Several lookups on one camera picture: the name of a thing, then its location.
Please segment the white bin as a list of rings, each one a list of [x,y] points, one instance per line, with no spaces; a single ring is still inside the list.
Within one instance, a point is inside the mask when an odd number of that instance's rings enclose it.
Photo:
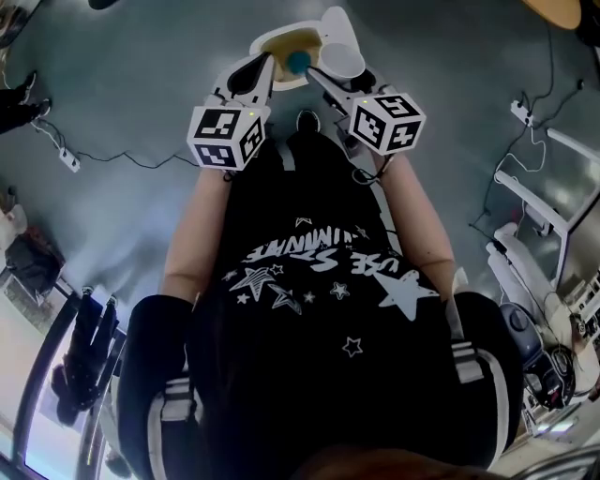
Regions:
[[[322,47],[329,43],[345,44],[360,51],[350,19],[342,7],[330,7],[319,20],[295,22],[266,32],[252,41],[249,53],[274,55],[273,90],[283,92],[308,84],[305,73],[295,73],[289,68],[289,56],[306,53],[310,65],[316,68]]]

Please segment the teal ball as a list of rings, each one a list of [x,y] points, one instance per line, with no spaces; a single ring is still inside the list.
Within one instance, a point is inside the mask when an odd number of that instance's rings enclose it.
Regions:
[[[291,52],[285,62],[286,68],[295,76],[304,75],[310,65],[311,57],[306,51]]]

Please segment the person's black star-print shirt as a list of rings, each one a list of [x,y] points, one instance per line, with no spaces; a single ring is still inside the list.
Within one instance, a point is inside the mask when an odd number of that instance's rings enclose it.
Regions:
[[[118,394],[139,480],[289,480],[335,446],[489,467],[515,439],[522,367],[499,307],[454,304],[393,249],[232,184],[194,302],[132,310]]]

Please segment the person's right forearm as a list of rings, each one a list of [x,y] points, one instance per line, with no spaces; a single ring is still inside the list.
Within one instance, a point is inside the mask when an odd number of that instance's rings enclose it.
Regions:
[[[403,256],[427,276],[441,299],[448,299],[453,292],[456,263],[437,211],[406,156],[396,153],[388,161],[376,153],[371,156],[382,173],[379,183]]]

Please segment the white cup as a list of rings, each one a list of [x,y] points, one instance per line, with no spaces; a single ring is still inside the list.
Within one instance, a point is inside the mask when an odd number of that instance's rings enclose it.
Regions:
[[[328,43],[319,52],[318,69],[339,82],[349,82],[366,68],[362,54],[343,43]]]

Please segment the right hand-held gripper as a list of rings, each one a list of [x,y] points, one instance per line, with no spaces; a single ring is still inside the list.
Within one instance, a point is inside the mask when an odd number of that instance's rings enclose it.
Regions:
[[[387,156],[416,146],[427,121],[425,113],[407,93],[391,85],[380,90],[377,71],[365,69],[343,85],[316,67],[308,67],[306,77],[323,90],[330,107],[350,117],[345,130],[372,152]]]

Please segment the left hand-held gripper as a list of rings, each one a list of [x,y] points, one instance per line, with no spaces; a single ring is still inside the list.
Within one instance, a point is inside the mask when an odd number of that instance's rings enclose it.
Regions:
[[[273,54],[262,52],[217,77],[214,94],[194,108],[187,132],[187,145],[201,167],[243,170],[257,155],[266,140],[275,68]]]

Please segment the black plastic bag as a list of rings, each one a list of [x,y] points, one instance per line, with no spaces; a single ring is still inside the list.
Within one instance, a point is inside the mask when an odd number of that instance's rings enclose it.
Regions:
[[[65,264],[62,253],[37,227],[19,234],[5,253],[6,266],[40,305],[52,291]]]

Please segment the white table frame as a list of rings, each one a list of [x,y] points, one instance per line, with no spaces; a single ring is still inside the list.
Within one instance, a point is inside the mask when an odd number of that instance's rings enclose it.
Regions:
[[[494,179],[525,202],[526,210],[537,223],[549,225],[560,238],[556,275],[551,283],[555,288],[566,291],[581,280],[592,280],[600,268],[600,149],[594,149],[552,127],[547,130],[547,135],[586,158],[597,173],[594,190],[573,215],[562,215],[554,203],[545,202],[506,172],[495,172]]]

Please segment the person's shoe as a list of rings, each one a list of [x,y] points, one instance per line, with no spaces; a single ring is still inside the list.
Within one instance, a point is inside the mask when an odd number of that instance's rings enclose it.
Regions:
[[[296,132],[314,134],[321,132],[320,117],[312,110],[302,110],[296,117]]]

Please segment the person's left forearm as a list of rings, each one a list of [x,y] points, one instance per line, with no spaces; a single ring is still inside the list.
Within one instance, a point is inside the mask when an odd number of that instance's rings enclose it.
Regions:
[[[194,303],[210,283],[232,184],[224,172],[201,170],[172,236],[160,293]]]

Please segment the white power strip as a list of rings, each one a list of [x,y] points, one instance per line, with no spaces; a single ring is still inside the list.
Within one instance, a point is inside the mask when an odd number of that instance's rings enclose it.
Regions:
[[[66,147],[58,149],[59,159],[73,172],[77,173],[81,168],[81,162]]]
[[[518,119],[526,128],[533,126],[534,116],[527,108],[523,101],[513,100],[510,105],[510,112]]]

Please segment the round wooden table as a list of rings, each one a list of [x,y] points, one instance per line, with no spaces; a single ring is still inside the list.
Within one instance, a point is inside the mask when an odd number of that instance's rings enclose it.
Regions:
[[[521,0],[544,20],[564,30],[576,30],[581,22],[580,0]]]

